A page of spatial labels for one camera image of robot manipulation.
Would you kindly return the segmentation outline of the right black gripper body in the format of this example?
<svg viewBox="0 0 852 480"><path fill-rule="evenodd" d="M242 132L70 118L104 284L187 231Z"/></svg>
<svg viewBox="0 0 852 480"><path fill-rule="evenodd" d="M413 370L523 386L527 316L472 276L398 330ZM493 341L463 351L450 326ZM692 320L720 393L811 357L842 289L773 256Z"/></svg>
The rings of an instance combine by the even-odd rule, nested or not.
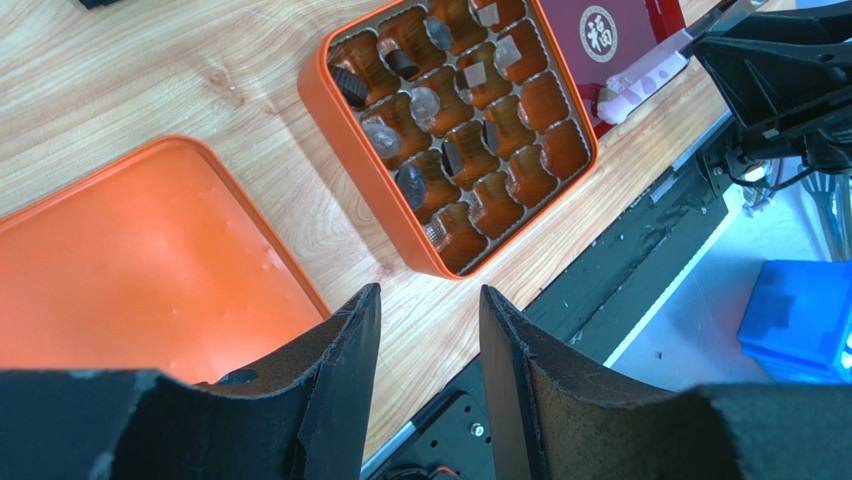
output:
<svg viewBox="0 0 852 480"><path fill-rule="evenodd" d="M823 173L851 170L851 12L754 13L708 32L693 53L735 122L730 165L800 157Z"/></svg>

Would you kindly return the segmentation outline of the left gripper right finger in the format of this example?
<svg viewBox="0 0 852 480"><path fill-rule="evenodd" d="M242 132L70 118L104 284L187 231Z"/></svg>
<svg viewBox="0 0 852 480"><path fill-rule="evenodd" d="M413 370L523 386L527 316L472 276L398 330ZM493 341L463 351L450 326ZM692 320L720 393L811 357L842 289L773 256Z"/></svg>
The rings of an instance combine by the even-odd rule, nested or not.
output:
<svg viewBox="0 0 852 480"><path fill-rule="evenodd" d="M847 479L847 385L661 389L533 324L496 288L480 358L500 479Z"/></svg>

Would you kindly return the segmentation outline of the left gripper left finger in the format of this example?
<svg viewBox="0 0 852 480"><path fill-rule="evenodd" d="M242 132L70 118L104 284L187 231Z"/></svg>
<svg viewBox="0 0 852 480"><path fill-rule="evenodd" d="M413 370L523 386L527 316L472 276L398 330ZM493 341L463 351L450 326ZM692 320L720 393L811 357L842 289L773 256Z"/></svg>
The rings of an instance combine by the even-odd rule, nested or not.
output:
<svg viewBox="0 0 852 480"><path fill-rule="evenodd" d="M5 479L355 479L381 289L220 382L157 370L1 373Z"/></svg>

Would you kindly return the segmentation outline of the pink handled metal tongs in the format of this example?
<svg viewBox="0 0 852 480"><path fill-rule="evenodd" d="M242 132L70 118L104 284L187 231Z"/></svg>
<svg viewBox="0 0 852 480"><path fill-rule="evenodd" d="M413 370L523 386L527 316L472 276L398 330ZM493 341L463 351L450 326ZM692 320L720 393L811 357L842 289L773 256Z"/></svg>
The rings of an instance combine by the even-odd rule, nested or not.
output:
<svg viewBox="0 0 852 480"><path fill-rule="evenodd" d="M601 106L596 104L597 117L609 125L623 123L689 64L697 40L711 33L726 32L764 4L762 0L718 2L699 20L669 36L622 72L610 76L604 87L618 95Z"/></svg>

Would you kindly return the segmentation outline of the orange chocolate box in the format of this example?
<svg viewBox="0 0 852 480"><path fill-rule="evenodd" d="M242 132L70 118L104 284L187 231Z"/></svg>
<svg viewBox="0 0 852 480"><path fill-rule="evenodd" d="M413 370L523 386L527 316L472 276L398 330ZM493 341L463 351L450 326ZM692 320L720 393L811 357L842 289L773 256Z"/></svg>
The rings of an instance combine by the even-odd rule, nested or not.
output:
<svg viewBox="0 0 852 480"><path fill-rule="evenodd" d="M395 1L324 37L298 77L298 91L320 131L404 262L448 280L473 276L577 185L596 165L598 139L540 1ZM449 51L436 48L427 16L451 30ZM523 58L495 68L495 43L512 35ZM420 67L397 76L384 56L405 51ZM459 70L484 62L487 82L459 88ZM348 105L330 75L339 66L368 87L364 108ZM428 87L439 113L416 122L410 91ZM395 129L401 152L378 157L362 129L366 121ZM484 120L499 128L491 153ZM449 178L441 146L457 144L465 168ZM396 184L399 169L417 164L426 182L424 205L413 211Z"/></svg>

